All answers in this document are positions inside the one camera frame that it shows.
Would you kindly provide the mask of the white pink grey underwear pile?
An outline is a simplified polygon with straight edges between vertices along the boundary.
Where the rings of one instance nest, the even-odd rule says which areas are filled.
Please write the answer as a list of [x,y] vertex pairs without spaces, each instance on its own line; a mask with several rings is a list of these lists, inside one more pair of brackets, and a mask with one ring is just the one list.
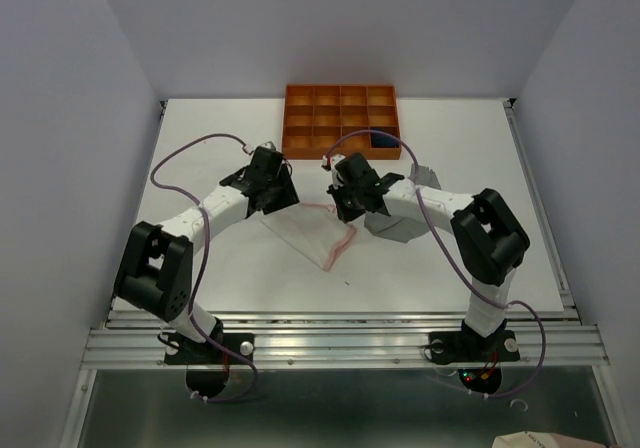
[[262,224],[325,272],[331,270],[357,234],[353,225],[338,218],[334,205],[295,204],[265,215]]

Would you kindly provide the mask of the navy blue underwear white trim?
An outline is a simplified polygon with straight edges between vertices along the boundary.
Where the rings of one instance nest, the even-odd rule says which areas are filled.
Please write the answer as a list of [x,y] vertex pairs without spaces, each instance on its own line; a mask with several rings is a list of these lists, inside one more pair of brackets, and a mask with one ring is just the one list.
[[371,147],[377,149],[395,149],[400,147],[398,134],[391,127],[372,127]]

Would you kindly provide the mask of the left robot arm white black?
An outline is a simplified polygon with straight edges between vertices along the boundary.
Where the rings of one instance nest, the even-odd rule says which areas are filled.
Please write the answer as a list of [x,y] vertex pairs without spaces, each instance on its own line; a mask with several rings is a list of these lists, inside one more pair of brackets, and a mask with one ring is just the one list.
[[258,146],[248,165],[223,178],[203,200],[159,224],[131,229],[114,282],[114,295],[166,322],[188,339],[199,361],[215,360],[223,339],[218,319],[193,300],[194,257],[208,257],[218,234],[256,212],[270,214],[299,202],[285,156]]

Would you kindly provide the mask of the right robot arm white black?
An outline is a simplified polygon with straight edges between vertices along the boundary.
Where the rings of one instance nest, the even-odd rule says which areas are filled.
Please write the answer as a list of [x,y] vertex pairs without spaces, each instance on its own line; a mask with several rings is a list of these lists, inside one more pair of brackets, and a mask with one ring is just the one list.
[[338,218],[349,223],[365,214],[399,217],[427,227],[471,292],[460,334],[463,352],[482,358],[496,346],[505,322],[507,295],[530,239],[497,191],[476,195],[421,185],[417,174],[379,176],[360,153],[322,158],[332,176],[327,193]]

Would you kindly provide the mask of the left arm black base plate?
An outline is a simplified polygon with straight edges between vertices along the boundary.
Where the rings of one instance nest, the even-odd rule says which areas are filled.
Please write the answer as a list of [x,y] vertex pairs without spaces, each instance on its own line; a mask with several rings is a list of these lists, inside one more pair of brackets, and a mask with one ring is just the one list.
[[[241,365],[242,362],[228,354],[221,352],[208,342],[196,343],[179,333],[162,333],[158,340],[165,348],[164,363],[170,366],[188,365]],[[252,333],[226,333],[222,338],[222,345],[241,355],[243,347],[254,345],[255,336]]]

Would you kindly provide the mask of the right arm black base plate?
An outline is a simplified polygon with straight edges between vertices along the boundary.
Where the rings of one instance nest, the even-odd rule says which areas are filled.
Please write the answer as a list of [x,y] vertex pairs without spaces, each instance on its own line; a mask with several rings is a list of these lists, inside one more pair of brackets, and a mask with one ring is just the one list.
[[510,330],[483,338],[475,332],[441,331],[428,336],[427,357],[437,365],[517,362],[521,359],[515,333]]

